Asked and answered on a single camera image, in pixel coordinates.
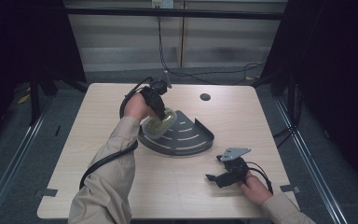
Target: person's right hand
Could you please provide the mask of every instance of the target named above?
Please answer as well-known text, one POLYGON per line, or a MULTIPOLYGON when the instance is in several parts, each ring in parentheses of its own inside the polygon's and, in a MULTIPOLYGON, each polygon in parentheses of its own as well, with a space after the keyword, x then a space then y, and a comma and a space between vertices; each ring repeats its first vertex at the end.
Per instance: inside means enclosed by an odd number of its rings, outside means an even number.
POLYGON ((271 192, 269 192, 266 186, 261 183, 257 176, 252 175, 250 171, 246 175, 246 184, 241 181, 238 182, 237 185, 242 189, 242 192, 249 201, 258 205, 261 205, 272 197, 271 192))

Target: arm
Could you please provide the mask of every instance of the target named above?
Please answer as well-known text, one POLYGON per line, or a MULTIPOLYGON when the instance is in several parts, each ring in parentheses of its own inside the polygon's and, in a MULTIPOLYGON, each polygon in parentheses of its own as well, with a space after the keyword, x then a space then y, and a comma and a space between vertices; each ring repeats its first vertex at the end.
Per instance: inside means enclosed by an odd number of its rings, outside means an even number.
POLYGON ((263 183, 250 172, 246 176, 246 184, 239 182, 238 185, 251 202, 261 206, 273 223, 314 223, 309 217, 301 213, 284 193, 272 195, 263 183))
MULTIPOLYGON (((113 130, 91 164, 121 149, 131 146, 138 135, 140 121, 153 112, 136 93, 128 101, 124 118, 113 130)), ((130 223, 128 201, 135 174, 133 152, 100 167, 85 180, 83 187, 72 200, 69 223, 130 223)))

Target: person's left hand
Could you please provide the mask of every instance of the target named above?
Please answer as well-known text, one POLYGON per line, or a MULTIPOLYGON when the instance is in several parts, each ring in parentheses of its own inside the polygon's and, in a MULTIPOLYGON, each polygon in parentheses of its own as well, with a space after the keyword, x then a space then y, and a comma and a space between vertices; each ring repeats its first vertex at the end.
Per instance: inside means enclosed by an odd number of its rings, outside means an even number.
POLYGON ((141 122, 141 120, 147 118, 147 116, 154 117, 156 114, 146 104, 141 93, 134 93, 124 108, 124 117, 133 117, 141 122))

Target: wall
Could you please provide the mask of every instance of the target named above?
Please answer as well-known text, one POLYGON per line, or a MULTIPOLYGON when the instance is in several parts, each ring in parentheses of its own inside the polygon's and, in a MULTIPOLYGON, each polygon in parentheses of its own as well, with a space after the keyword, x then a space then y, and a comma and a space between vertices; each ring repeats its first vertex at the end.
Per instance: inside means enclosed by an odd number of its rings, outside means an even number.
MULTIPOLYGON (((67 6, 151 7, 151 1, 65 0, 67 6)), ((174 8, 283 12, 284 0, 174 1, 174 8)), ((69 15, 86 72, 160 68, 158 19, 69 15)), ((262 63, 279 21, 161 18, 169 67, 243 66, 262 63)))

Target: wooden table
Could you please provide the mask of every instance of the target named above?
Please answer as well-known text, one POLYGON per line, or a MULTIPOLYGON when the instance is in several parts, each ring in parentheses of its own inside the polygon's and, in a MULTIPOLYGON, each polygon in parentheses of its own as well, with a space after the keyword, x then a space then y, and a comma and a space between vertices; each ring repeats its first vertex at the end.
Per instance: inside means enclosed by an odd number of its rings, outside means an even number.
MULTIPOLYGON (((120 104, 134 86, 90 85, 48 184, 48 189, 58 190, 57 195, 43 197, 39 217, 68 218, 80 178, 119 122, 120 104)), ((289 184, 255 89, 174 85, 162 98, 166 106, 204 124, 214 134, 213 146, 200 154, 178 158, 140 144, 135 150, 136 173, 129 198, 133 219, 263 217, 236 185, 220 189, 205 177, 226 171, 216 160, 226 148, 249 147, 252 151, 242 157, 265 170, 275 192, 289 184), (201 100, 203 93, 211 100, 201 100)), ((296 203, 292 192, 286 194, 296 203)))

